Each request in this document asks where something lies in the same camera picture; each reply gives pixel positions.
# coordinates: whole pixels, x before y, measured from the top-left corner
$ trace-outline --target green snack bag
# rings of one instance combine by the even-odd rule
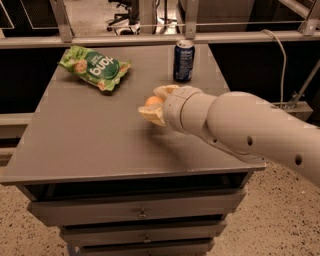
[[[130,68],[130,61],[122,62],[80,46],[71,46],[58,64],[107,93],[113,91]]]

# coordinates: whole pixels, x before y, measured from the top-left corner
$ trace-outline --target speckled floor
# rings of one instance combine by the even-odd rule
[[[269,163],[246,188],[247,196],[227,217],[207,256],[320,255],[319,187]],[[0,255],[68,255],[58,229],[28,213],[28,200],[16,188],[0,186],[0,198]]]

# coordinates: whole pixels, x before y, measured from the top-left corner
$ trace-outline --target table top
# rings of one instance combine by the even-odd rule
[[[196,45],[192,80],[185,84],[221,95],[228,86],[209,47]],[[261,170],[193,135],[146,122],[137,108],[173,81],[174,46],[97,48],[132,68],[105,96],[58,67],[28,125],[2,184],[41,184],[168,177]]]

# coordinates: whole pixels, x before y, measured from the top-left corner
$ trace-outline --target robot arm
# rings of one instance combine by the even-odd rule
[[[320,131],[252,94],[219,97],[185,86],[168,96],[163,118],[238,159],[281,163],[320,186]]]

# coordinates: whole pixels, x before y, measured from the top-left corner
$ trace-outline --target blue can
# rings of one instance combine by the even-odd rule
[[[192,77],[195,48],[190,40],[179,40],[174,48],[173,78],[188,82]]]

